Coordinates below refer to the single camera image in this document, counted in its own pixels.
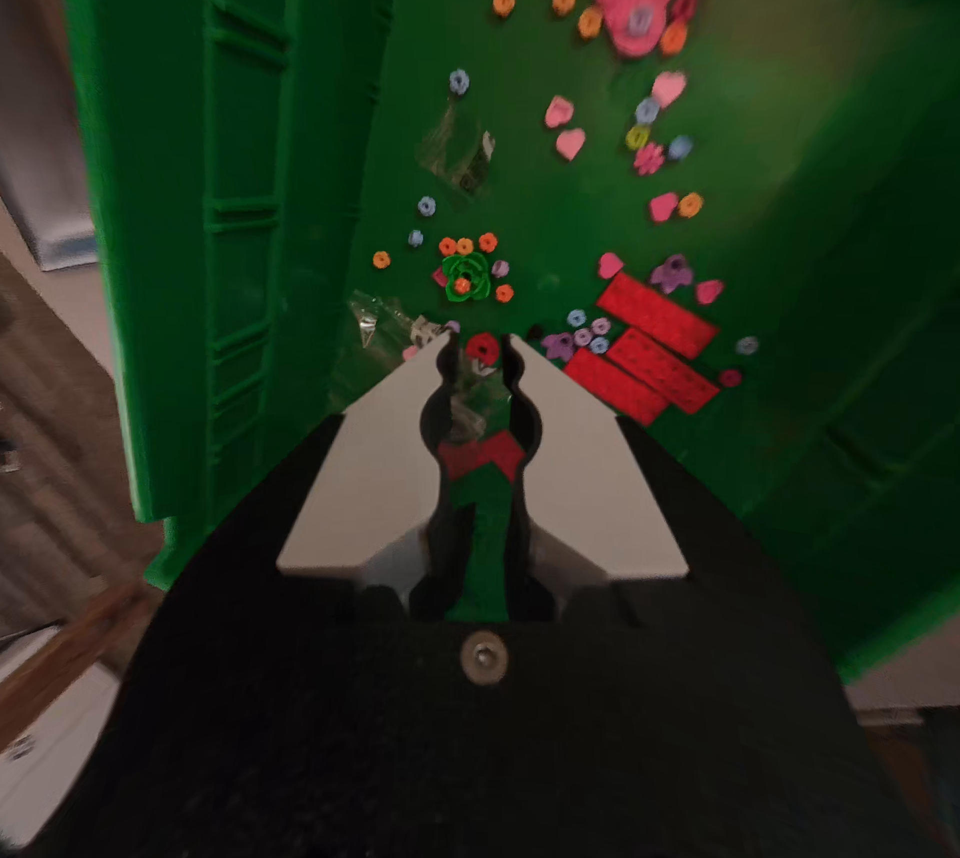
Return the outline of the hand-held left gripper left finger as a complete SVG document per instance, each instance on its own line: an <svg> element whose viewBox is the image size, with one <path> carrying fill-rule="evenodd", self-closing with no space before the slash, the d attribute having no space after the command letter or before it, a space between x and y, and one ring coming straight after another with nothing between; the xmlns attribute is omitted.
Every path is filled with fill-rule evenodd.
<svg viewBox="0 0 960 858"><path fill-rule="evenodd" d="M442 332L342 412L279 573L390 588L415 615L452 606L462 590L462 514L439 446L458 366L459 336Z"/></svg>

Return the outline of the green plastic bin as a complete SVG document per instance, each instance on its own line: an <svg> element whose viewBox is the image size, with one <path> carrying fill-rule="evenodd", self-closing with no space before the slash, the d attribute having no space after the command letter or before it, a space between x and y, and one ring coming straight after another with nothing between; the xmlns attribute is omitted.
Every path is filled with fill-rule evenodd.
<svg viewBox="0 0 960 858"><path fill-rule="evenodd" d="M854 682L958 609L958 0L589 1L65 0L145 578L361 394L353 291L552 332L678 253L742 383L652 433Z"/></svg>

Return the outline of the green lego leaf flower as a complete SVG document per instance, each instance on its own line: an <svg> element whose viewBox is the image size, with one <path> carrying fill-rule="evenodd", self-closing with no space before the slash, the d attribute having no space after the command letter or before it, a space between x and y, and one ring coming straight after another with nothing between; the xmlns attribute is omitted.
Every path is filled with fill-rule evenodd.
<svg viewBox="0 0 960 858"><path fill-rule="evenodd" d="M491 265L483 252L456 252L442 260L440 269L446 279L443 288L449 301L479 301L491 295Z"/></svg>

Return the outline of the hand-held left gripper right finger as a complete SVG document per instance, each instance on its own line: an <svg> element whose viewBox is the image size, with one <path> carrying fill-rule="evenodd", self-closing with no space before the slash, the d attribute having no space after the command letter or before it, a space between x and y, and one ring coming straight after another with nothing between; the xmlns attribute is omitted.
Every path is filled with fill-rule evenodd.
<svg viewBox="0 0 960 858"><path fill-rule="evenodd" d="M504 335L512 483L503 578L511 621L552 621L585 589L690 574L622 422L523 339Z"/></svg>

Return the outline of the red notched lego plate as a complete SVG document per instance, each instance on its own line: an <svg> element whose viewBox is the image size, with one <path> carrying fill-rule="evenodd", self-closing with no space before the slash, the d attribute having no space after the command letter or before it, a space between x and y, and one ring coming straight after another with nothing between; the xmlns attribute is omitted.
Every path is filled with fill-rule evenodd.
<svg viewBox="0 0 960 858"><path fill-rule="evenodd" d="M441 442L438 457L451 482L480 468L494 466L513 484L525 452L509 431L501 430L481 441Z"/></svg>

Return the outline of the red rectangular lego plate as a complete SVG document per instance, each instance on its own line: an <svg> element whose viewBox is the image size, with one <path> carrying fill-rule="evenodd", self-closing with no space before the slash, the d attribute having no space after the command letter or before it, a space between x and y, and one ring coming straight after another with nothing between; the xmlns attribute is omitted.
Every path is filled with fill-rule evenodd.
<svg viewBox="0 0 960 858"><path fill-rule="evenodd" d="M625 272L610 280L595 306L690 360L696 359L719 334L717 325Z"/></svg>
<svg viewBox="0 0 960 858"><path fill-rule="evenodd" d="M571 380L610 409L648 427L668 407L668 400L643 382L622 371L606 355L577 349L562 368Z"/></svg>
<svg viewBox="0 0 960 858"><path fill-rule="evenodd" d="M633 327L609 346L606 359L689 416L721 392L717 384Z"/></svg>

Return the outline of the white drawer cabinet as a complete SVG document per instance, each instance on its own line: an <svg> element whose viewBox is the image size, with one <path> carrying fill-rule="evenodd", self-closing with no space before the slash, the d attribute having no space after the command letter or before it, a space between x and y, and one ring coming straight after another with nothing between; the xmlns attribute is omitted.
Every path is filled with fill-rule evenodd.
<svg viewBox="0 0 960 858"><path fill-rule="evenodd" d="M30 844L85 767L119 689L96 664L23 732L1 758L2 846Z"/></svg>

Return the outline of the small clear plastic bag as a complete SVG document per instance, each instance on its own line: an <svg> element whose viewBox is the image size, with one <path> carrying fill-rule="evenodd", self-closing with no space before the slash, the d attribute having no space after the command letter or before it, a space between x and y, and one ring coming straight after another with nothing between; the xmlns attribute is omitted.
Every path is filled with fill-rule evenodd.
<svg viewBox="0 0 960 858"><path fill-rule="evenodd" d="M347 329L348 362L360 378L373 384L450 331L448 324L426 314L408 314L396 296L354 289L347 308L353 322Z"/></svg>
<svg viewBox="0 0 960 858"><path fill-rule="evenodd" d="M436 124L416 146L414 161L452 190L477 198L489 181L498 141L465 99L447 98Z"/></svg>

